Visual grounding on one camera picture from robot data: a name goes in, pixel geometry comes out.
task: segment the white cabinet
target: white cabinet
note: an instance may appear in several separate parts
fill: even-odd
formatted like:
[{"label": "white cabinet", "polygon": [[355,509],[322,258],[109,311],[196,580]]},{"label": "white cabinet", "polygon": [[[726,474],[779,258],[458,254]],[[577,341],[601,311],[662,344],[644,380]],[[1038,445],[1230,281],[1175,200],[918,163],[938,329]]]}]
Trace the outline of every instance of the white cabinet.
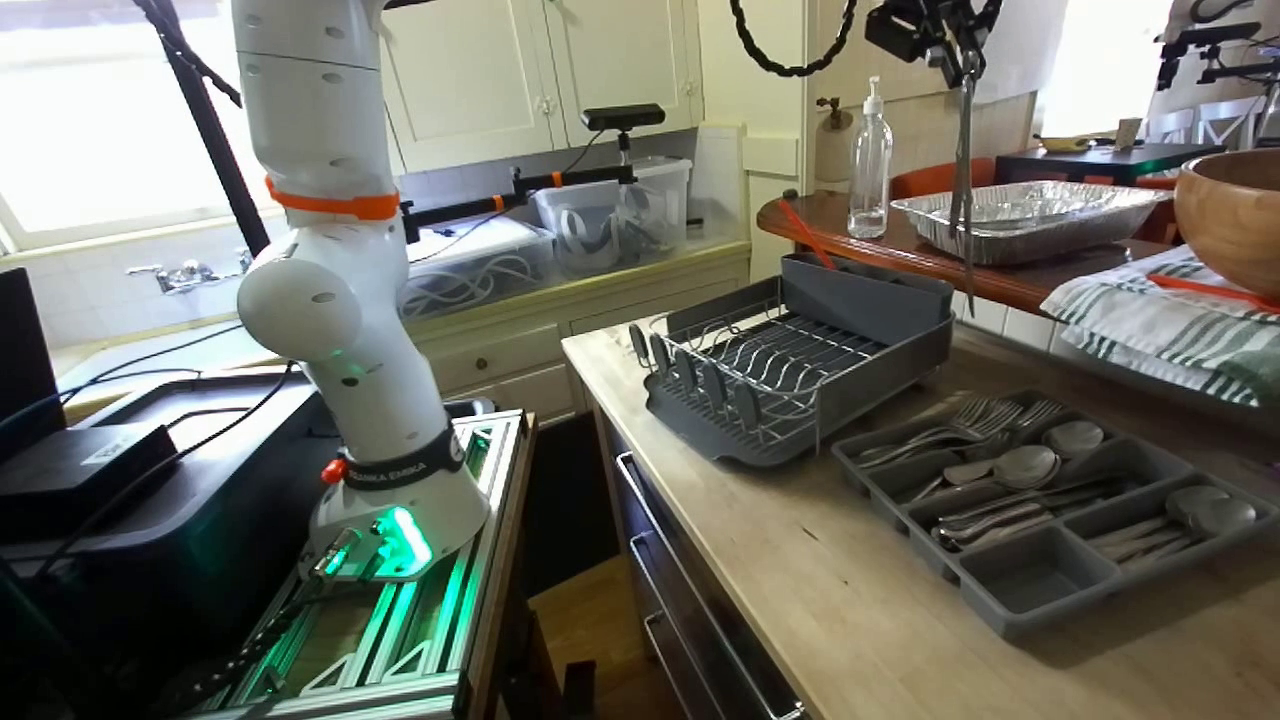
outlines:
[{"label": "white cabinet", "polygon": [[570,144],[587,141],[584,108],[660,106],[662,130],[701,120],[693,0],[542,0],[560,108]]},{"label": "white cabinet", "polygon": [[577,149],[579,108],[701,120],[693,0],[446,0],[383,12],[383,95],[403,172]]}]

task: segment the floor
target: floor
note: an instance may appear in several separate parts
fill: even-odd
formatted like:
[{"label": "floor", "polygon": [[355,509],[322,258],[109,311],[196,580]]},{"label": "floor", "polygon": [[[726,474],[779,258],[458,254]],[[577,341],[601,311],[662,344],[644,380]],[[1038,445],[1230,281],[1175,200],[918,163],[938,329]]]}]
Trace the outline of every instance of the floor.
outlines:
[{"label": "floor", "polygon": [[533,595],[533,614],[542,628],[555,681],[564,667],[597,664],[590,709],[577,715],[590,720],[668,720],[678,706],[651,659],[623,555],[608,555],[587,574]]}]

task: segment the countertop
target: countertop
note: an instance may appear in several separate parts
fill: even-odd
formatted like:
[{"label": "countertop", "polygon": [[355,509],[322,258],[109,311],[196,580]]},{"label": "countertop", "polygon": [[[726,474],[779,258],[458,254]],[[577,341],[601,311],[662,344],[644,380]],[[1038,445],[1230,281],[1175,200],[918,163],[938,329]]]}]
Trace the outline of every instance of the countertop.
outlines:
[{"label": "countertop", "polygon": [[[1274,532],[1011,646],[826,453],[779,474],[710,466],[644,410],[623,329],[570,335],[564,354],[812,715],[1274,715]],[[1274,421],[1170,405],[974,329],[954,329],[950,361],[859,424],[892,424],[954,390],[1047,393],[1237,487],[1280,496]]]},{"label": "countertop", "polygon": [[1165,254],[1165,243],[1146,243],[1146,239],[1117,239],[1117,243],[1101,243],[1086,250],[1078,258],[1065,258],[1057,263],[1023,263],[1023,268],[964,268],[964,261],[937,254],[931,243],[923,243],[903,213],[888,213],[888,236],[884,239],[853,239],[847,236],[847,197],[842,192],[814,192],[814,197],[798,197],[798,200],[773,200],[754,213],[754,225],[763,234],[786,236],[812,254],[826,254],[826,258],[842,258],[866,268],[888,268],[888,274],[917,274],[917,277],[931,277],[931,281],[946,281],[950,289],[967,289],[974,297],[986,297],[995,304],[1011,304],[1023,311],[1038,311],[1038,299],[1073,281],[1073,277],[1086,277],[1086,274],[1102,274],[1122,263],[1127,258],[1150,258]]}]

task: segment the dish rack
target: dish rack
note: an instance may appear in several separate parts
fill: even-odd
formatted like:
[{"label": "dish rack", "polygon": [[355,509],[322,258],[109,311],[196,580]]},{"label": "dish rack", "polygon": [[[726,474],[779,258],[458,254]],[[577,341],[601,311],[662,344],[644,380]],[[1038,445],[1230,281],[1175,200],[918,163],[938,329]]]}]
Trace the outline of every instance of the dish rack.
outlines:
[{"label": "dish rack", "polygon": [[668,318],[631,344],[649,412],[710,460],[777,470],[946,361],[950,292],[786,258],[777,281]]}]

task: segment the orange ring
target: orange ring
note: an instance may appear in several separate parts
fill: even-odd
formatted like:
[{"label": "orange ring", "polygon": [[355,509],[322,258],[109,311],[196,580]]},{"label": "orange ring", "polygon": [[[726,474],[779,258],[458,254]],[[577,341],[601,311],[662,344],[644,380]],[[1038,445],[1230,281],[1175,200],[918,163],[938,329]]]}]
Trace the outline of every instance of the orange ring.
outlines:
[{"label": "orange ring", "polygon": [[367,225],[400,218],[400,192],[388,192],[388,197],[295,197],[295,192],[274,190],[273,178],[266,178],[266,192],[274,197],[274,203],[295,209],[295,213],[355,218]]}]

